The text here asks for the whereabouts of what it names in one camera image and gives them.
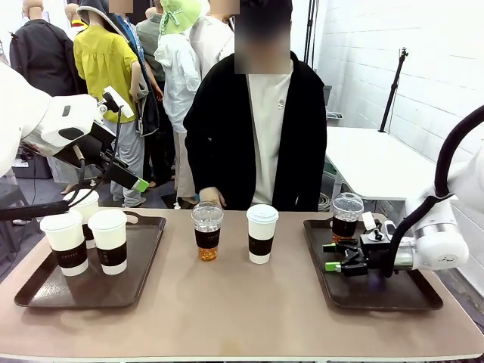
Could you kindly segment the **person's right hand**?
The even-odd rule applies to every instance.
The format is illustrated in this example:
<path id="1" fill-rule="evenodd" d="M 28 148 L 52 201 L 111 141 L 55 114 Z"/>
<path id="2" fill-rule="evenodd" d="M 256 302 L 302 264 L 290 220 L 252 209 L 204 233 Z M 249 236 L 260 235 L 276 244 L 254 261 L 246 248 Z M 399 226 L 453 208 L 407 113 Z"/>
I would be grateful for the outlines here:
<path id="1" fill-rule="evenodd" d="M 225 199 L 220 193 L 220 191 L 215 187 L 204 188 L 200 190 L 199 193 L 201 202 L 215 203 L 221 208 L 226 207 Z"/>

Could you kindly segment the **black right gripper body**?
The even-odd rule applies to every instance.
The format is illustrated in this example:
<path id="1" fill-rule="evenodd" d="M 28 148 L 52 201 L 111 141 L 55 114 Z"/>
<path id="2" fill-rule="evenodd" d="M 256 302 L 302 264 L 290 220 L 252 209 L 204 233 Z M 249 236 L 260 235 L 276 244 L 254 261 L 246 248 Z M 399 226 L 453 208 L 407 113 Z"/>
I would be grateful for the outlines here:
<path id="1" fill-rule="evenodd" d="M 368 232 L 359 236 L 359 246 L 366 265 L 366 275 L 377 272 L 385 275 L 383 268 L 388 262 L 389 239 L 382 232 Z"/>

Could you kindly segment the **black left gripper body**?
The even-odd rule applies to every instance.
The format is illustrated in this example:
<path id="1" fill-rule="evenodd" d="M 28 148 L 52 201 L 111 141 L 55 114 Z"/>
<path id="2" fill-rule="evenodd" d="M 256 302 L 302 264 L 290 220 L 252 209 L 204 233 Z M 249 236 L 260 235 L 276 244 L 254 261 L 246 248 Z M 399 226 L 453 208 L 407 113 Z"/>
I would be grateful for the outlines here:
<path id="1" fill-rule="evenodd" d="M 79 168 L 81 164 L 74 151 L 74 147 L 77 146 L 84 156 L 85 164 L 95 167 L 103 175 L 131 176 L 128 165 L 114 156 L 115 135 L 97 121 L 94 121 L 89 133 L 84 133 L 76 127 L 68 127 L 61 129 L 57 135 L 65 145 L 54 155 L 54 158 Z"/>

